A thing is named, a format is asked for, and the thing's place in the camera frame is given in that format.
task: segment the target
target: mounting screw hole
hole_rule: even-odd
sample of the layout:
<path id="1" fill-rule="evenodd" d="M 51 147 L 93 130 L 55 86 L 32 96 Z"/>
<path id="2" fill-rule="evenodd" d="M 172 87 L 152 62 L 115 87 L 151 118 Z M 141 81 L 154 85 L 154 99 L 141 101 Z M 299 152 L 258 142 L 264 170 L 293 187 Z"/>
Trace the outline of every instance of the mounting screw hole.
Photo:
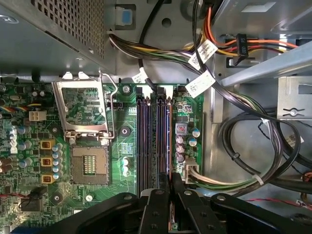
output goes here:
<path id="1" fill-rule="evenodd" d="M 214 230 L 215 229 L 215 226 L 214 225 L 207 225 L 207 228 L 209 229 L 209 230 Z"/>
<path id="2" fill-rule="evenodd" d="M 164 18 L 161 22 L 162 26 L 165 28 L 169 28 L 171 26 L 171 19 Z"/>
<path id="3" fill-rule="evenodd" d="M 153 216 L 159 216 L 159 212 L 154 211 L 154 212 L 152 213 L 152 215 L 153 215 Z"/>
<path id="4" fill-rule="evenodd" d="M 151 229 L 154 229 L 154 230 L 155 230 L 155 229 L 157 229 L 157 228 L 158 228 L 158 226 L 157 226 L 156 224 L 154 224 L 154 223 L 151 224 Z"/>

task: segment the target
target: orange wire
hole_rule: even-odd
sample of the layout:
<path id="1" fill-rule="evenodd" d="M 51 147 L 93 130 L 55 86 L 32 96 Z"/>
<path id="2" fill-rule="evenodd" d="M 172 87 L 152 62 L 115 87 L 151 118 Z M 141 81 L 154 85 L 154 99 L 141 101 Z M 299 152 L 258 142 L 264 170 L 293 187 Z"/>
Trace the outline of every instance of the orange wire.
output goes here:
<path id="1" fill-rule="evenodd" d="M 209 7 L 209 9 L 208 9 L 208 18 L 207 18 L 207 21 L 208 21 L 207 27 L 208 27 L 209 37 L 210 37 L 210 39 L 211 39 L 215 44 L 217 44 L 217 45 L 219 45 L 219 46 L 228 46 L 228 45 L 231 45 L 231 44 L 233 44 L 233 43 L 236 42 L 235 39 L 234 39 L 234 40 L 231 40 L 231 41 L 229 41 L 229 42 L 227 42 L 227 43 L 219 43 L 219 42 L 216 41 L 216 39 L 214 38 L 214 36 L 213 36 L 213 34 L 212 34 L 212 32 L 211 32 L 211 7 Z"/>
<path id="2" fill-rule="evenodd" d="M 208 33 L 209 33 L 209 37 L 210 37 L 211 41 L 213 41 L 215 44 L 217 44 L 219 46 L 228 46 L 228 45 L 231 45 L 231 44 L 235 43 L 236 39 L 231 40 L 231 41 L 229 41 L 227 43 L 220 43 L 220 42 L 218 42 L 214 38 L 214 36 L 213 36 L 213 34 L 211 32 L 211 13 L 212 13 L 212 8 L 209 7 L 209 9 L 208 9 L 208 17 L 207 17 L 207 22 L 208 23 L 207 23 L 206 26 L 208 28 Z M 250 42 L 250 43 L 253 43 L 253 42 L 255 42 L 255 43 L 280 43 L 280 44 L 284 44 L 284 45 L 287 45 L 287 46 L 290 46 L 290 47 L 293 47 L 293 48 L 297 48 L 298 47 L 297 45 L 294 45 L 294 44 L 291 44 L 291 43 L 288 43 L 288 42 L 283 42 L 281 40 L 248 40 L 248 42 Z"/>

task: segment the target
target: screw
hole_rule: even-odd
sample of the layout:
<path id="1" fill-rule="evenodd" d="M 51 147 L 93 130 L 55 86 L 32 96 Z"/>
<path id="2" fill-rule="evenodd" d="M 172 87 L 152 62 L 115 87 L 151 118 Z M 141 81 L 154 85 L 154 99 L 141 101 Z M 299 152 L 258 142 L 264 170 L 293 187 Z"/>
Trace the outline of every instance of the screw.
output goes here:
<path id="1" fill-rule="evenodd" d="M 192 192 L 191 192 L 190 190 L 185 190 L 185 191 L 184 191 L 184 194 L 185 194 L 185 195 L 192 195 Z"/>
<path id="2" fill-rule="evenodd" d="M 157 194 L 157 195 L 161 195 L 161 194 L 163 194 L 164 193 L 164 191 L 162 191 L 162 190 L 157 190 L 156 192 L 155 192 L 155 194 Z"/>
<path id="3" fill-rule="evenodd" d="M 220 196 L 220 195 L 219 195 L 219 196 L 217 196 L 216 198 L 217 198 L 218 200 L 220 200 L 220 201 L 225 201 L 225 197 L 224 197 L 224 196 Z"/>
<path id="4" fill-rule="evenodd" d="M 74 138 L 70 138 L 69 139 L 69 144 L 74 145 L 76 143 Z"/>
<path id="5" fill-rule="evenodd" d="M 132 196 L 125 196 L 123 199 L 124 199 L 124 200 L 131 200 L 131 199 L 132 199 Z"/>
<path id="6" fill-rule="evenodd" d="M 130 88 L 129 85 L 124 85 L 124 86 L 122 87 L 122 91 L 123 91 L 125 94 L 128 94 L 128 93 L 130 93 L 131 88 Z"/>
<path id="7" fill-rule="evenodd" d="M 0 20 L 4 21 L 5 23 L 19 23 L 17 19 L 4 15 L 0 15 Z"/>

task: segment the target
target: power connector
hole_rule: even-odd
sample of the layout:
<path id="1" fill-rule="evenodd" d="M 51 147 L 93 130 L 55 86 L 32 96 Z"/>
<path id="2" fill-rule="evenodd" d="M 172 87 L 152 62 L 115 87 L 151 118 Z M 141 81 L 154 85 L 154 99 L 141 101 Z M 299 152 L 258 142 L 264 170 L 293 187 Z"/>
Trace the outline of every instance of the power connector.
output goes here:
<path id="1" fill-rule="evenodd" d="M 199 172 L 199 165 L 196 163 L 194 158 L 187 158 L 185 160 L 185 166 L 183 169 L 183 175 L 185 179 L 185 184 L 194 184 L 191 182 L 189 176 L 190 176 L 190 168 L 194 168 L 197 172 Z"/>

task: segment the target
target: chip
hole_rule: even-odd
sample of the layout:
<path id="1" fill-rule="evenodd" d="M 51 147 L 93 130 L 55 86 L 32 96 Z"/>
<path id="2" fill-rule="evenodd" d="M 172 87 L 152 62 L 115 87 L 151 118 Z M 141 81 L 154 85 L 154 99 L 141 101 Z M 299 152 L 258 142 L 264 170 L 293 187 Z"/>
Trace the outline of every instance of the chip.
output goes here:
<path id="1" fill-rule="evenodd" d="M 20 210 L 24 212 L 39 212 L 43 210 L 43 200 L 42 199 L 20 199 Z"/>
<path id="2" fill-rule="evenodd" d="M 11 194 L 12 193 L 12 187 L 11 186 L 5 186 L 4 187 L 4 192 L 6 194 Z"/>

